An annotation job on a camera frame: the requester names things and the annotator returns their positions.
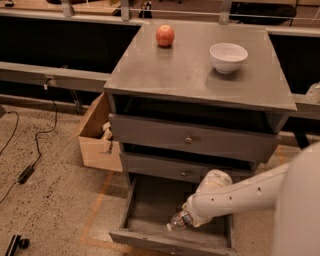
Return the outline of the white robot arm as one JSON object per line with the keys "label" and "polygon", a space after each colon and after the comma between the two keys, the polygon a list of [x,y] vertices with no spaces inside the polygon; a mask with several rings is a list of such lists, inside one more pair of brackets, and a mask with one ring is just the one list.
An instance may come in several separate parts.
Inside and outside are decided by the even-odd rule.
{"label": "white robot arm", "polygon": [[320,256],[320,143],[292,161],[233,185],[208,173],[183,205],[191,223],[214,217],[270,209],[274,213],[272,256]]}

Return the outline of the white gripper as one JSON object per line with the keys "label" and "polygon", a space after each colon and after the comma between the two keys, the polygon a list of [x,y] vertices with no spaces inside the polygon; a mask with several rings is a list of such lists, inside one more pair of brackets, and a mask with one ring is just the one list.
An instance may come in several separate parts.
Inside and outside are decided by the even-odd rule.
{"label": "white gripper", "polygon": [[232,185],[231,177],[220,170],[210,170],[199,184],[196,192],[188,197],[183,204],[182,220],[187,226],[199,227],[207,224],[214,217],[213,211],[204,214],[203,210],[209,208],[214,202],[214,193],[226,186]]}

